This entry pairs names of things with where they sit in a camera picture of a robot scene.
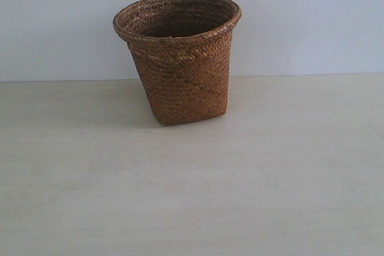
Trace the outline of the brown woven wicker basket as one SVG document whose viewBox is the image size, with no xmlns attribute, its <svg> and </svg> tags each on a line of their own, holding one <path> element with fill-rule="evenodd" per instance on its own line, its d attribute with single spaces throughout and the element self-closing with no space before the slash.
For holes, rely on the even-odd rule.
<svg viewBox="0 0 384 256">
<path fill-rule="evenodd" d="M 232 34 L 241 16 L 232 0 L 141 0 L 115 15 L 113 28 L 160 124 L 226 113 Z"/>
</svg>

